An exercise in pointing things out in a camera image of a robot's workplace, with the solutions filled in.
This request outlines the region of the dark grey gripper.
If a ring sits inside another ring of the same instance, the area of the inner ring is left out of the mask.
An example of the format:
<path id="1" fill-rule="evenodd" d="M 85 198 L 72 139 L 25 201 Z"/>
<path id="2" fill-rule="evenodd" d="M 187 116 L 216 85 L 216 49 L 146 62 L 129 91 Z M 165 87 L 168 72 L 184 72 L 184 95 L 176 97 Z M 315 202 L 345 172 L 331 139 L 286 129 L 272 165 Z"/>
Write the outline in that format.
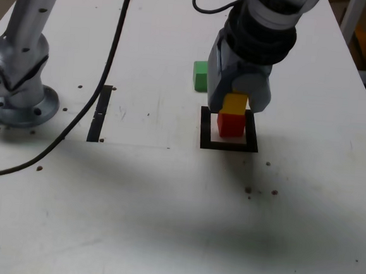
<path id="1" fill-rule="evenodd" d="M 271 65 L 251 63 L 237 55 L 229 45 L 225 28 L 217 34 L 207 67 L 207 102 L 210 111 L 219 112 L 222 109 L 225 95 L 231 92 L 231 83 L 233 90 L 248 96 L 253 113 L 260 113 L 269 105 L 271 90 L 268 77 Z M 240 76 L 232 82 L 234 75 Z"/>

